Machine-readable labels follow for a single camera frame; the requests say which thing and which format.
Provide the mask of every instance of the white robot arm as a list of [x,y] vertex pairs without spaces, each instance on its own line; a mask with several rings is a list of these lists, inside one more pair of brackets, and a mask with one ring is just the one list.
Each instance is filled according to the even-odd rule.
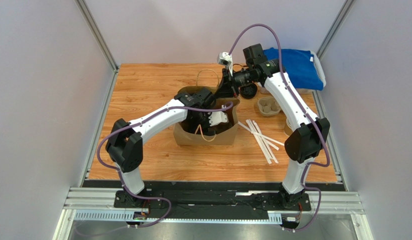
[[129,122],[123,119],[116,121],[112,132],[125,126],[140,123],[138,126],[111,137],[105,147],[116,167],[120,169],[121,177],[132,193],[138,194],[144,189],[139,165],[143,160],[143,145],[151,137],[173,124],[186,120],[187,117],[195,119],[196,124],[199,123],[202,128],[228,122],[228,116],[223,111],[230,107],[222,106],[221,109],[197,112],[196,114],[189,110],[190,106],[208,105],[207,100],[211,94],[205,88],[198,94],[182,93],[175,96],[176,99],[170,100],[166,105],[146,116]]
[[[284,76],[290,87],[294,89],[295,87],[292,85],[287,72],[284,73]],[[287,90],[280,73],[274,73],[271,78],[267,78],[264,86],[265,89],[267,89],[271,93],[271,95],[277,100],[278,104],[280,105],[281,109],[286,115],[293,132],[295,132],[296,129],[300,128],[301,125],[308,125],[311,123],[311,121],[305,117],[298,103]],[[309,115],[313,119],[316,119],[317,115],[313,111],[311,111],[311,109],[305,104],[301,96],[299,96],[298,92],[295,91],[295,94],[296,97],[302,103],[303,107],[307,110]],[[289,161],[286,177],[284,178],[282,183],[283,187],[289,194],[296,194],[304,189],[301,185],[302,173],[307,163],[314,162],[314,160],[315,157],[310,157],[306,159],[303,163],[299,163],[295,160]]]

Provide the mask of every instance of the white straw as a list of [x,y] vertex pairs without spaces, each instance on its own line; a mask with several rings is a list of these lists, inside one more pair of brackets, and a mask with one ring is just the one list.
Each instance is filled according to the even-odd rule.
[[259,132],[252,132],[246,125],[244,125],[243,123],[241,123],[241,122],[238,122],[238,124],[240,125],[240,126],[242,126],[244,129],[246,129],[247,131],[249,131],[251,134],[253,134],[253,135],[258,135],[258,136],[261,136],[261,137],[263,137],[264,139],[266,139],[266,140],[269,140],[269,141],[271,141],[271,142],[274,142],[274,143],[276,143],[276,144],[278,144],[278,145],[281,145],[281,146],[285,146],[283,143],[281,143],[281,142],[279,142],[279,141],[277,141],[277,140],[274,140],[274,139],[272,139],[271,137],[268,137],[268,136],[265,136],[265,135],[263,135],[263,134],[261,134],[261,133],[259,133]]
[[[255,127],[256,131],[257,131],[258,133],[262,134],[261,129],[259,128],[257,122],[254,121],[254,120],[252,120],[252,123],[253,123],[253,126]],[[279,161],[277,161],[276,156],[274,156],[274,153],[273,153],[273,151],[271,151],[271,148],[270,148],[270,146],[267,144],[266,140],[265,140],[262,136],[260,136],[259,139],[260,139],[260,140],[263,142],[263,144],[265,145],[266,149],[268,150],[268,152],[269,152],[271,158],[274,160],[274,162],[275,162],[276,164],[278,164]]]
[[277,141],[277,140],[274,140],[274,139],[272,139],[271,137],[267,137],[267,136],[265,136],[265,135],[262,135],[262,134],[260,134],[260,133],[258,133],[258,132],[252,132],[252,134],[261,136],[261,137],[263,137],[264,139],[269,140],[269,141],[271,141],[271,142],[274,142],[274,143],[276,143],[276,144],[278,144],[278,145],[281,145],[281,146],[283,146],[283,147],[285,146],[283,143],[281,143],[281,142],[279,142],[279,141]]
[[[250,132],[251,133],[256,133],[253,124],[250,122],[250,119],[247,119],[246,123],[250,127]],[[271,162],[270,157],[268,155],[268,151],[265,150],[264,143],[260,140],[259,136],[255,135],[255,134],[253,136],[255,137],[256,142],[258,143],[260,149],[262,150],[262,152],[263,152],[263,154],[266,158],[266,161],[268,162],[268,164],[271,164],[272,162]]]
[[271,147],[275,148],[275,150],[280,150],[280,148],[279,148],[278,146],[272,144],[270,141],[268,141],[268,140],[265,140],[265,141],[266,141],[266,143],[267,143],[268,145],[270,145]]

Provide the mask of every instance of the brown paper bag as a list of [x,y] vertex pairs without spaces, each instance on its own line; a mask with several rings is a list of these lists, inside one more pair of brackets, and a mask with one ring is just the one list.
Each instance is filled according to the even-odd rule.
[[[202,88],[206,88],[212,93],[214,93],[217,88],[216,87],[208,87],[208,86],[186,86],[181,88],[178,91],[179,93],[187,92],[189,94],[196,93]],[[237,105],[240,103],[240,100],[237,98],[220,98],[216,100],[216,108],[220,108],[221,105],[224,105],[227,102],[232,102],[234,106],[231,109],[225,111],[228,115],[228,122],[229,128],[222,132],[218,132],[216,136],[204,136],[207,140],[213,141],[205,141],[200,134],[193,134],[185,131],[187,129],[184,126],[184,122],[178,122],[175,124],[173,128],[173,136],[175,137],[176,144],[178,145],[233,145],[234,139],[236,138],[237,127],[239,120],[237,119]]]

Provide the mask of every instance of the paper bag handle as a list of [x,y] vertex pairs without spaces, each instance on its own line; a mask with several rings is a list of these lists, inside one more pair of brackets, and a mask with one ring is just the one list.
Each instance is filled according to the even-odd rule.
[[195,80],[195,85],[198,86],[198,84],[199,84],[199,76],[200,76],[200,73],[203,72],[203,71],[212,71],[212,72],[214,72],[214,73],[216,74],[216,79],[218,80],[218,84],[217,84],[216,86],[218,87],[218,85],[220,84],[220,76],[218,75],[218,73],[217,73],[215,70],[212,70],[212,69],[209,69],[209,68],[203,69],[203,70],[201,70],[201,71],[198,72],[198,74],[197,74],[197,79]]
[[200,129],[201,137],[202,137],[203,140],[205,140],[206,142],[212,142],[212,141],[215,140],[215,138],[217,137],[217,135],[215,134],[215,135],[213,135],[213,138],[212,138],[212,139],[207,140],[207,139],[205,138],[205,136],[203,136],[203,130],[202,130],[202,126],[201,126],[200,124],[198,125],[198,127],[197,127],[197,129],[195,130],[195,133],[194,133],[194,134],[197,134],[197,132],[199,131],[199,129]]

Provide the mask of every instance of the gray floor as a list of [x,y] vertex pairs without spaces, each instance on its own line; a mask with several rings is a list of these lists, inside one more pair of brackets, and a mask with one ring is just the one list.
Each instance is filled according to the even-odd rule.
[[[301,226],[310,220],[303,215]],[[83,234],[99,234],[122,227],[123,222],[76,221],[73,224]],[[69,239],[86,239],[73,231]],[[357,239],[351,216],[319,215],[306,230],[296,233],[282,231],[280,226],[261,224],[211,224],[211,223],[159,223],[141,229],[122,229],[109,235],[92,237],[94,240],[355,240]]]

